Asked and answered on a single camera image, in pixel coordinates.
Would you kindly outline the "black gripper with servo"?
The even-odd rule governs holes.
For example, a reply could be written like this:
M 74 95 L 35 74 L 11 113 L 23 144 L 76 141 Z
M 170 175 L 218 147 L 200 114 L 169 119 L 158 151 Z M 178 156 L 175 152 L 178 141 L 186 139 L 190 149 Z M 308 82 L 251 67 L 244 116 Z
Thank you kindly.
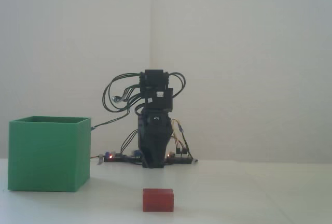
M 139 116 L 139 150 L 142 153 L 142 166 L 163 168 L 166 147 L 172 134 L 171 119 L 167 116 L 173 110 L 173 88 L 141 88 L 141 96 L 145 100 Z M 144 120 L 152 120 L 151 165 Z

